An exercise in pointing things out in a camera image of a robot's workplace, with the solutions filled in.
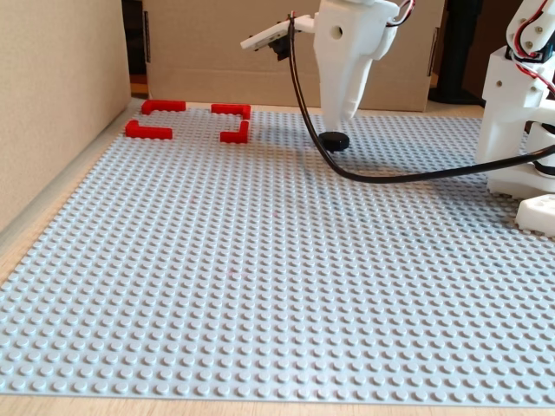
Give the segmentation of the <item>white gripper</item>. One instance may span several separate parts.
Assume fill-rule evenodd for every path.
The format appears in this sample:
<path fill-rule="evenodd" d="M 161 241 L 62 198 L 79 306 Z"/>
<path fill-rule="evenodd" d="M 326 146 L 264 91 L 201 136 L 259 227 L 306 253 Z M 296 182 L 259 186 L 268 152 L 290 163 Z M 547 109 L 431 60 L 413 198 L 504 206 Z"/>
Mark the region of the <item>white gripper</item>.
<path fill-rule="evenodd" d="M 327 130 L 337 130 L 356 114 L 372 59 L 386 55 L 395 39 L 397 28 L 388 24 L 397 15 L 398 5 L 390 1 L 320 3 L 315 17 L 314 50 L 318 59 L 328 59 L 317 61 L 320 104 Z"/>

